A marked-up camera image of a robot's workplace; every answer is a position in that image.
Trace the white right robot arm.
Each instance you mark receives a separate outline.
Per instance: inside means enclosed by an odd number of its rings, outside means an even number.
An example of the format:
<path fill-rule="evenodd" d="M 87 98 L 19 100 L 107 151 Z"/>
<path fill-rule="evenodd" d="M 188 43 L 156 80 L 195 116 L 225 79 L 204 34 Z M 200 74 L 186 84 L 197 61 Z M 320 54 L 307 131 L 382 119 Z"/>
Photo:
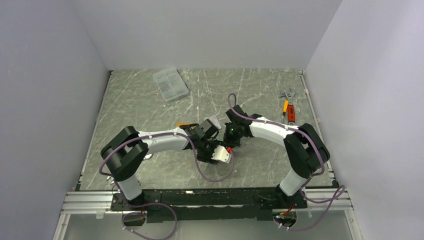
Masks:
<path fill-rule="evenodd" d="M 331 155 L 311 124 L 286 125 L 259 114 L 248 116 L 239 105 L 226 111 L 230 122 L 225 141 L 239 144 L 243 137 L 261 138 L 284 146 L 291 169 L 277 185 L 276 203 L 287 208 L 295 201 L 295 194 L 320 170 Z"/>

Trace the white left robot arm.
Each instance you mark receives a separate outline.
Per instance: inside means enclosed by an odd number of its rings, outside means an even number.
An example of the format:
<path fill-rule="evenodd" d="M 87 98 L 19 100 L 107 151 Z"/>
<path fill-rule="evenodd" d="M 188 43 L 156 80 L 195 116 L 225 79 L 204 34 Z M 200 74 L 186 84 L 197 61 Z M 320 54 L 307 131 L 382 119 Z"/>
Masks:
<path fill-rule="evenodd" d="M 183 124 L 156 132 L 137 131 L 133 126 L 127 126 L 103 147 L 100 155 L 124 195 L 124 204 L 131 210 L 137 210 L 144 203 L 144 193 L 136 171 L 147 155 L 192 150 L 197 162 L 228 164 L 231 154 L 216 139 L 218 132 L 208 119 L 200 124 Z"/>

